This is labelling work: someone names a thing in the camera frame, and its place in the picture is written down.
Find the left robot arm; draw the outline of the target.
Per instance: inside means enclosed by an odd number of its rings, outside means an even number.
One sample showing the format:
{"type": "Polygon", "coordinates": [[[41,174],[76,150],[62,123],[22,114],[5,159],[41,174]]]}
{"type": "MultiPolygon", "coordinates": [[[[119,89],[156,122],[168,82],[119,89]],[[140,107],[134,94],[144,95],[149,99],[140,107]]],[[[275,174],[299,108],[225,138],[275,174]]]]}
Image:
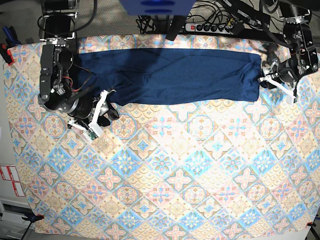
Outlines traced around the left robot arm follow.
{"type": "Polygon", "coordinates": [[[280,9],[281,13],[278,16],[283,19],[283,41],[269,30],[264,19],[261,20],[261,26],[276,44],[290,50],[290,58],[283,62],[274,58],[270,64],[261,69],[262,76],[258,82],[269,90],[278,88],[283,91],[286,94],[286,102],[292,106],[300,97],[298,93],[300,79],[319,70],[317,50],[309,27],[312,12],[294,0],[275,0],[273,3],[275,8],[270,9],[266,1],[261,0],[259,13],[263,15],[263,10],[266,10],[269,14],[273,14],[280,9]]]}

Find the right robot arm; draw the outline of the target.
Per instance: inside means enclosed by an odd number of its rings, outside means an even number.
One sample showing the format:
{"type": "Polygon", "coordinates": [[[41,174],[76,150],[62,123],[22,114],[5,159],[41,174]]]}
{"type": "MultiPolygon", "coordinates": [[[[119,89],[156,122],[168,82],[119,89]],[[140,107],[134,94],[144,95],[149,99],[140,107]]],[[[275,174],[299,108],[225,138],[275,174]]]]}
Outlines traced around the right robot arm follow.
{"type": "Polygon", "coordinates": [[[107,127],[118,120],[119,114],[109,98],[114,89],[103,91],[97,97],[89,93],[93,86],[79,87],[70,77],[70,70],[78,67],[75,56],[78,49],[77,32],[87,27],[95,18],[98,2],[93,2],[93,12],[87,23],[76,27],[77,0],[43,0],[42,14],[37,20],[39,39],[45,44],[40,57],[39,104],[49,112],[59,111],[71,117],[68,127],[97,133],[97,128],[107,127]]]}

